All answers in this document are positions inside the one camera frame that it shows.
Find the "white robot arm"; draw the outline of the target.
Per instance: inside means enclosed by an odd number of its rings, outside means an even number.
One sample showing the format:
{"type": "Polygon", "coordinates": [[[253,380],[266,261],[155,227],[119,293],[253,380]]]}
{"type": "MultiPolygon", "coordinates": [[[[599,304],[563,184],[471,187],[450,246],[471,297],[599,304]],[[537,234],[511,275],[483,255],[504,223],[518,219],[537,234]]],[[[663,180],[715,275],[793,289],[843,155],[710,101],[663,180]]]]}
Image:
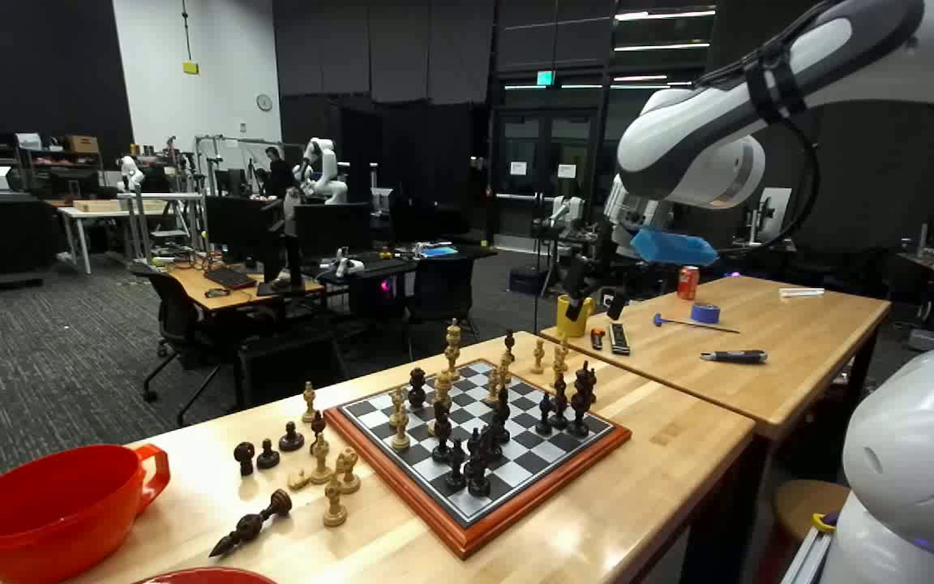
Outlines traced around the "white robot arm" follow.
{"type": "MultiPolygon", "coordinates": [[[[764,180],[765,126],[872,101],[934,106],[934,0],[818,0],[705,80],[657,89],[616,143],[616,179],[724,209],[764,180]]],[[[934,584],[934,350],[853,409],[843,476],[820,584],[934,584]]]]}

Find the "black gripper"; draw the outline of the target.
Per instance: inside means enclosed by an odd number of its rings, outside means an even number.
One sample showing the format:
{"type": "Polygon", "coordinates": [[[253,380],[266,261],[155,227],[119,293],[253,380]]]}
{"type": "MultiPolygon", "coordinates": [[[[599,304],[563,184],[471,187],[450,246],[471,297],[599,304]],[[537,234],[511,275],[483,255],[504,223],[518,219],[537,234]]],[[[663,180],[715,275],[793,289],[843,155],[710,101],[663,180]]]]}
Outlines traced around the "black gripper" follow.
{"type": "Polygon", "coordinates": [[[563,293],[594,297],[611,319],[619,319],[636,273],[640,261],[623,255],[614,242],[582,246],[567,254],[563,293]]]}

